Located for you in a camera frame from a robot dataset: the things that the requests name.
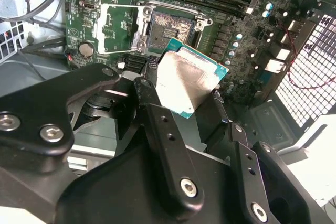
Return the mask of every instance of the motherboard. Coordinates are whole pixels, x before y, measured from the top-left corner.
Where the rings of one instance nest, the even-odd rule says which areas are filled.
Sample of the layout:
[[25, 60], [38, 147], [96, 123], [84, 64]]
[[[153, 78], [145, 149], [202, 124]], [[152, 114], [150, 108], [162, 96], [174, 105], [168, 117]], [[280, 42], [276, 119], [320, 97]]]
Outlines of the motherboard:
[[100, 62], [140, 71], [170, 39], [188, 44], [229, 72], [220, 83], [226, 100], [248, 104], [276, 73], [270, 59], [286, 47], [296, 0], [66, 0], [67, 51], [78, 66]]

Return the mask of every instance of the green circuit board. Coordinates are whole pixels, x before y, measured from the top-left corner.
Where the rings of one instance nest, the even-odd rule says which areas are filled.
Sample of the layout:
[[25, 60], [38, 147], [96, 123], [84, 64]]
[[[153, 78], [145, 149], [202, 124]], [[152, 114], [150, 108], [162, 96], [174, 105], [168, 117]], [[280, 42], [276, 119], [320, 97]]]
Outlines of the green circuit board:
[[[152, 48], [139, 52], [132, 46], [138, 29], [138, 6], [149, 2], [165, 5], [158, 4], [152, 10], [156, 16], [152, 15], [146, 31], [147, 44]], [[272, 9], [264, 17], [265, 6], [269, 3]], [[167, 4], [180, 8], [168, 8]], [[170, 38], [186, 38], [184, 43], [229, 69], [221, 83], [221, 93], [246, 103], [253, 97], [256, 82], [263, 73], [262, 68], [256, 70], [254, 66], [269, 47], [269, 43], [258, 38], [256, 33], [261, 28], [270, 29], [277, 35], [279, 27], [270, 24], [268, 18], [273, 15], [281, 19], [279, 10], [293, 13], [295, 9], [294, 0], [66, 0], [67, 47], [80, 66], [100, 62], [115, 68], [126, 55], [159, 55]], [[211, 25], [205, 25], [202, 32], [197, 31], [198, 16], [211, 20]], [[82, 47], [89, 56], [80, 53], [79, 47], [83, 43], [90, 45]], [[249, 50], [255, 51], [253, 59], [247, 53]]]

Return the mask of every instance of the red wire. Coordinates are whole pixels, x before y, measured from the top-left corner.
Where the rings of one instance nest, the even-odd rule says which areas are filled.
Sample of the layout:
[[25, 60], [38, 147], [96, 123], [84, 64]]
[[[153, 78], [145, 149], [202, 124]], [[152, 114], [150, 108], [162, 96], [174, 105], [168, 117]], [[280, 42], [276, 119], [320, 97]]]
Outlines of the red wire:
[[299, 54], [298, 54], [298, 52], [297, 52], [297, 50], [296, 50], [296, 48], [295, 48], [295, 44], [294, 44], [294, 41], [293, 41], [292, 37], [289, 35], [289, 31], [288, 31], [288, 29], [286, 29], [286, 28], [284, 28], [284, 27], [283, 27], [283, 29], [286, 31], [286, 34], [287, 34], [287, 36], [288, 36], [288, 38], [289, 38], [289, 40], [290, 40], [290, 44], [291, 44], [291, 46], [292, 46], [292, 49], [294, 50], [294, 58], [293, 58], [293, 60], [291, 61], [290, 65], [289, 65], [289, 68], [288, 68], [288, 72], [287, 72], [289, 82], [290, 82], [294, 87], [296, 87], [296, 88], [298, 88], [298, 89], [305, 89], [305, 90], [322, 88], [322, 87], [324, 87], [324, 86], [326, 86], [326, 85], [329, 85], [330, 83], [334, 82], [334, 81], [336, 80], [336, 76], [333, 77], [333, 78], [330, 78], [329, 81], [325, 82], [325, 83], [322, 84], [322, 85], [318, 85], [318, 86], [315, 86], [315, 87], [300, 87], [300, 86], [298, 86], [298, 85], [291, 79], [291, 77], [290, 77], [290, 75], [291, 75], [290, 69], [291, 69], [291, 66], [294, 64], [295, 60], [298, 58]]

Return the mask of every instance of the screw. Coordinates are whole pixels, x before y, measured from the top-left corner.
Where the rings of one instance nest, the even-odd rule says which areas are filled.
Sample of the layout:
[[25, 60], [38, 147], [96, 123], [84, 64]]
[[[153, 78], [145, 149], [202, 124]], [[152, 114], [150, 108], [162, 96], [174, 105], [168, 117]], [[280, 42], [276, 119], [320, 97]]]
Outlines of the screw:
[[252, 211], [261, 222], [267, 222], [267, 214], [258, 203], [252, 203]]
[[144, 15], [150, 15], [152, 13], [152, 10], [150, 8], [145, 8], [143, 10]]
[[243, 132], [243, 129], [239, 126], [239, 125], [235, 125], [235, 128], [236, 128], [236, 130], [237, 131], [239, 131], [239, 132]]
[[40, 136], [42, 137], [43, 140], [47, 142], [56, 143], [63, 138], [64, 134], [59, 127], [49, 125], [41, 129]]
[[145, 79], [141, 79], [140, 81], [143, 85], [145, 85], [146, 87], [150, 88], [152, 85], [150, 84], [150, 82], [148, 82], [147, 80]]
[[271, 149], [266, 144], [263, 144], [263, 148], [266, 150], [266, 152], [271, 152]]
[[107, 76], [113, 76], [113, 70], [109, 68], [103, 68], [103, 73], [106, 74]]
[[18, 117], [10, 114], [0, 115], [0, 131], [13, 131], [20, 125], [21, 121]]
[[186, 194], [186, 196], [190, 198], [195, 197], [197, 194], [196, 185], [190, 179], [183, 178], [181, 180], [181, 188], [182, 191]]

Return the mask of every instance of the ventilation grille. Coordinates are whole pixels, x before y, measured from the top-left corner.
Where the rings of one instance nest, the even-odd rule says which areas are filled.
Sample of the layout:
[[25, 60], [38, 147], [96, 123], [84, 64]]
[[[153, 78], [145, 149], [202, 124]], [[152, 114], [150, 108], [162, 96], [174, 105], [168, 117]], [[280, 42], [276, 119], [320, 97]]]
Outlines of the ventilation grille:
[[[316, 87], [336, 75], [336, 20], [324, 15], [291, 67], [291, 79], [300, 87]], [[336, 82], [322, 88], [299, 89], [286, 76], [277, 96], [300, 127], [316, 120], [336, 104]]]
[[0, 23], [0, 63], [17, 53], [22, 48], [24, 26], [22, 22]]

